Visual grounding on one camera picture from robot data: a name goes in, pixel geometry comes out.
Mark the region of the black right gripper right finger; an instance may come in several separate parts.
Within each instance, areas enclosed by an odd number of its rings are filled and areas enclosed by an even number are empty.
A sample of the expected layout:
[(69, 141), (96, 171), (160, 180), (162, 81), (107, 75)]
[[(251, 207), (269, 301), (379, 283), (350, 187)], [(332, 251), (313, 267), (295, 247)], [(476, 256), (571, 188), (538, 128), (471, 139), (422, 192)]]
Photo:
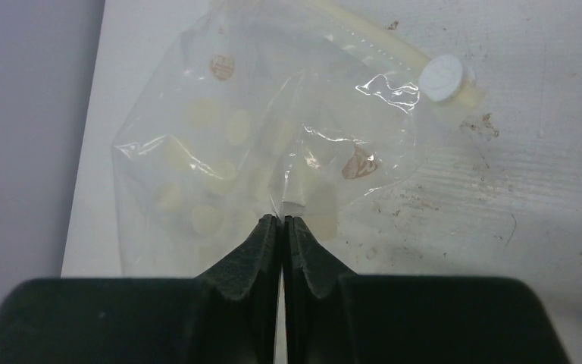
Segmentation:
[(301, 218), (283, 238), (291, 363), (567, 363), (537, 295), (511, 278), (359, 275)]

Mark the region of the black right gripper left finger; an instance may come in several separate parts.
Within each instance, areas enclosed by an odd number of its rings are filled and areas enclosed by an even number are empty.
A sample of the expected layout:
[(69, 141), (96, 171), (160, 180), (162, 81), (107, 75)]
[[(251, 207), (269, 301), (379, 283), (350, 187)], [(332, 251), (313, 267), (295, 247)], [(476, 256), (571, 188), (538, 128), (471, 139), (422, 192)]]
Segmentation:
[(0, 305), (0, 363), (270, 363), (278, 221), (194, 278), (44, 278)]

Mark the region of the clear dotted zip top bag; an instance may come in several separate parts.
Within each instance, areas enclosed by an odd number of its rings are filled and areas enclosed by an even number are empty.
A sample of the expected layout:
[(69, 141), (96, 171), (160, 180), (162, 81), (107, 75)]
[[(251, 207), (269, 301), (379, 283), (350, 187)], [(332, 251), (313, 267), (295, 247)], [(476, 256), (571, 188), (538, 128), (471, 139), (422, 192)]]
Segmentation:
[(121, 271), (183, 277), (263, 215), (320, 240), (411, 177), (483, 100), (433, 102), (432, 60), (330, 1), (222, 1), (167, 50), (111, 146)]

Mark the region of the white round bag slider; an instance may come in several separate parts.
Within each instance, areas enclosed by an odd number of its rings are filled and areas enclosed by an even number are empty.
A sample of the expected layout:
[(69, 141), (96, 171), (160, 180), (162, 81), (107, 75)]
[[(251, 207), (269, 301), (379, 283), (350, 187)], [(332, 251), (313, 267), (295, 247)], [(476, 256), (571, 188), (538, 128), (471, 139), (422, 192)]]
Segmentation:
[(476, 74), (454, 55), (433, 58), (418, 78), (418, 88), (433, 102), (445, 102), (457, 96), (463, 86), (476, 85)]

